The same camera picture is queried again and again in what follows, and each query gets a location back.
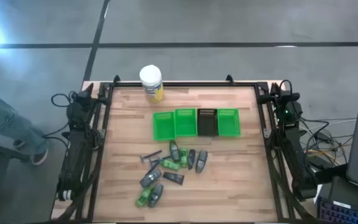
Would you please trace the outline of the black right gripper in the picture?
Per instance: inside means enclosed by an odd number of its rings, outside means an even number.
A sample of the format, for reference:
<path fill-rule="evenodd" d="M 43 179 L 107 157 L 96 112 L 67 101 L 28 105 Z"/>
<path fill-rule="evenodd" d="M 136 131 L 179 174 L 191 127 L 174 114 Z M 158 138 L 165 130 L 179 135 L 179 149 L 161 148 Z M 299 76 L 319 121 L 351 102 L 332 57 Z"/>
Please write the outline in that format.
<path fill-rule="evenodd" d="M 270 87 L 270 96 L 269 100 L 274 103 L 274 105 L 283 105 L 285 106 L 288 102 L 297 101 L 300 98 L 299 93 L 292 94 L 281 94 L 280 95 L 280 86 L 277 83 L 272 83 Z"/>

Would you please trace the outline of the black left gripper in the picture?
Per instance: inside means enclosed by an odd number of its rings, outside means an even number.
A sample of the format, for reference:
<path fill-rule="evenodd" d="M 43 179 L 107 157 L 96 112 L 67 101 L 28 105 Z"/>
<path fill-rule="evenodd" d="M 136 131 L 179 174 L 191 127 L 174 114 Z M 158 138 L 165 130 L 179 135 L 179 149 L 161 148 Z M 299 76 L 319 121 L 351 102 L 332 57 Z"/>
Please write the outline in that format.
<path fill-rule="evenodd" d="M 91 83 L 86 87 L 85 90 L 81 92 L 73 92 L 72 93 L 72 99 L 74 102 L 79 103 L 80 105 L 93 105 L 98 102 L 96 98 L 93 98 L 91 96 L 91 93 L 93 92 L 94 83 Z"/>

